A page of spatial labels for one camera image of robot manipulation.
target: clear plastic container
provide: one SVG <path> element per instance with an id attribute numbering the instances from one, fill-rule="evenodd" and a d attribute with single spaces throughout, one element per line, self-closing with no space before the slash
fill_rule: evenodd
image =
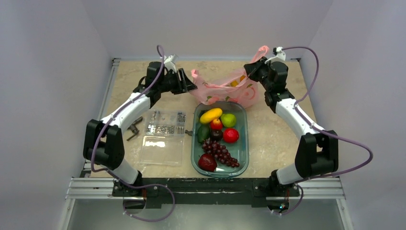
<path id="1" fill-rule="evenodd" d="M 231 153 L 231 157 L 238 160 L 240 164 L 237 168 L 232 168 L 217 162 L 217 168 L 214 172 L 208 172 L 202 170 L 198 166 L 200 156 L 204 154 L 201 144 L 197 142 L 197 130 L 200 125 L 200 116 L 207 110 L 213 108 L 221 108 L 225 114 L 234 114 L 237 118 L 237 123 L 233 127 L 239 133 L 239 139 L 235 143 L 226 143 L 223 140 L 220 141 L 222 145 L 225 145 L 227 150 Z M 200 104 L 194 110 L 193 118 L 193 136 L 192 136 L 192 165 L 197 172 L 202 175 L 211 176 L 215 178 L 229 178 L 241 175 L 248 167 L 249 151 L 248 151 L 248 124 L 247 113 L 245 109 L 234 102 L 216 102 L 211 105 Z"/>
<path id="2" fill-rule="evenodd" d="M 146 118 L 140 162 L 181 166 L 186 114 L 150 110 Z"/>

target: red fruit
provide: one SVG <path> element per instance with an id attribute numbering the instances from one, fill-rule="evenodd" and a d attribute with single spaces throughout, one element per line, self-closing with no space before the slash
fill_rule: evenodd
<path id="1" fill-rule="evenodd" d="M 221 123 L 220 119 L 214 119 L 210 122 L 210 128 L 221 130 L 223 128 L 223 123 Z"/>
<path id="2" fill-rule="evenodd" d="M 210 154 L 203 154 L 199 161 L 197 162 L 199 168 L 209 171 L 209 172 L 214 172 L 215 169 L 217 168 L 217 163 L 215 162 L 215 159 L 212 155 Z"/>
<path id="3" fill-rule="evenodd" d="M 240 135 L 238 131 L 233 128 L 227 128 L 224 130 L 223 140 L 227 143 L 234 143 L 238 140 L 239 137 Z"/>

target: marble countertop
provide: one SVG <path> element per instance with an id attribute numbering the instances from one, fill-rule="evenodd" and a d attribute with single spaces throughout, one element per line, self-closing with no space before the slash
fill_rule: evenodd
<path id="1" fill-rule="evenodd" d="M 114 82 L 111 98 L 108 101 L 107 113 L 113 112 L 138 85 L 141 77 L 145 76 L 149 61 L 121 61 Z M 210 82 L 227 76 L 234 69 L 242 68 L 243 61 L 179 61 L 177 68 L 184 68 L 187 76 L 192 79 L 191 70 L 198 69 L 202 76 Z M 297 61 L 286 62 L 289 67 L 287 88 L 298 99 L 306 92 L 302 71 Z M 259 94 L 265 90 L 259 86 Z M 193 127 L 193 112 L 199 103 L 189 93 L 173 95 L 163 93 L 161 99 L 154 105 L 156 110 L 182 110 L 187 113 L 187 130 Z M 300 103 L 307 114 L 315 120 L 310 100 L 307 98 Z M 249 165 L 239 177 L 269 177 L 275 169 L 282 168 L 294 162 L 299 140 L 288 125 L 265 104 L 260 97 L 257 104 L 247 109 L 249 136 Z M 125 141 L 132 135 L 127 130 L 124 133 L 125 159 L 142 172 L 143 177 L 204 177 L 196 172 L 191 164 L 192 137 L 185 135 L 181 166 L 147 165 L 140 163 L 140 153 L 144 136 L 145 121 L 137 125 L 140 133 L 130 141 Z M 106 172 L 91 174 L 91 177 L 110 177 Z"/>

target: plastic bag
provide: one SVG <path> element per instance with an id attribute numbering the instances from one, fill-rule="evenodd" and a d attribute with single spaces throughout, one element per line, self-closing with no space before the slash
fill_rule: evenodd
<path id="1" fill-rule="evenodd" d="M 250 63 L 258 61 L 268 52 L 269 47 L 262 46 Z M 225 78 L 212 83 L 206 82 L 196 69 L 192 70 L 192 77 L 197 89 L 191 91 L 190 94 L 203 104 L 213 104 L 217 101 L 236 102 L 244 108 L 248 108 L 259 99 L 258 84 L 247 78 L 244 68 L 236 69 Z"/>

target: plastic fruit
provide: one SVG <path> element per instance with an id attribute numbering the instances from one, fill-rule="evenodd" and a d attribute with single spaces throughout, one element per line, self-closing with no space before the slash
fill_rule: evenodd
<path id="1" fill-rule="evenodd" d="M 231 83 L 230 83 L 230 85 L 231 85 L 231 87 L 236 87 L 237 85 L 238 85 L 238 82 L 235 80 L 235 81 L 232 81 Z"/>
<path id="2" fill-rule="evenodd" d="M 223 123 L 221 123 L 220 119 L 214 119 L 213 121 L 210 122 L 210 128 L 212 129 L 222 129 L 223 128 Z"/>
<path id="3" fill-rule="evenodd" d="M 219 129 L 212 129 L 210 131 L 210 140 L 221 141 L 223 138 L 223 132 Z"/>
<path id="4" fill-rule="evenodd" d="M 223 114 L 221 115 L 221 122 L 223 123 L 224 127 L 232 128 L 237 123 L 237 118 L 234 114 Z"/>
<path id="5" fill-rule="evenodd" d="M 234 80 L 234 81 L 232 81 L 231 83 L 230 83 L 230 85 L 232 86 L 232 87 L 236 87 L 236 86 L 238 86 L 238 84 L 240 84 L 241 82 L 242 82 L 242 80 L 245 78 L 245 76 L 244 75 L 242 75 L 241 77 L 240 77 L 240 82 L 238 83 L 236 80 Z"/>
<path id="6" fill-rule="evenodd" d="M 205 154 L 209 154 L 215 160 L 217 160 L 217 163 L 221 163 L 233 168 L 239 167 L 238 160 L 234 157 L 231 157 L 231 154 L 228 152 L 226 147 L 215 140 L 206 140 L 202 144 L 202 149 Z"/>
<path id="7" fill-rule="evenodd" d="M 234 143 L 238 140 L 239 137 L 240 135 L 238 131 L 233 128 L 227 128 L 224 130 L 223 140 L 227 143 Z"/>
<path id="8" fill-rule="evenodd" d="M 208 153 L 203 154 L 197 164 L 199 165 L 199 168 L 209 172 L 214 172 L 217 168 L 217 163 L 215 162 L 214 157 Z"/>
<path id="9" fill-rule="evenodd" d="M 223 111 L 220 108 L 211 109 L 200 117 L 200 123 L 208 124 L 214 119 L 218 119 L 219 117 L 221 117 L 222 114 Z"/>
<path id="10" fill-rule="evenodd" d="M 210 136 L 210 128 L 208 125 L 201 125 L 197 130 L 197 142 L 203 143 Z"/>

